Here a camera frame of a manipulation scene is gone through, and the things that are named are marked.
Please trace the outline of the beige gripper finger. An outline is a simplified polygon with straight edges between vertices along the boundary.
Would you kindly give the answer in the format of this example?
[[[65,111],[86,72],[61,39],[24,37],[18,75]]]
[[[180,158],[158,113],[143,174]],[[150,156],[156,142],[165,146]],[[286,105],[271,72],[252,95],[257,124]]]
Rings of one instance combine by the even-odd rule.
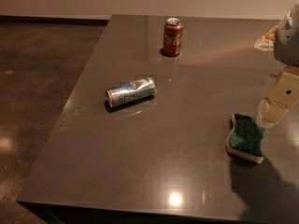
[[[262,128],[277,125],[298,102],[299,67],[286,66],[278,74],[270,74],[259,104],[257,125]]]
[[[276,46],[277,32],[278,26],[276,25],[255,41],[254,48],[261,51],[274,51]]]

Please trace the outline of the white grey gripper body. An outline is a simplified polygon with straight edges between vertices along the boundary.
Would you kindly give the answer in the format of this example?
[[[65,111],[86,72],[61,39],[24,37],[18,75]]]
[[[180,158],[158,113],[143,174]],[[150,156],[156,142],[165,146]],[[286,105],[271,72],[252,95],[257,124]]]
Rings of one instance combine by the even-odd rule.
[[[299,1],[278,24],[274,54],[284,64],[299,65]]]

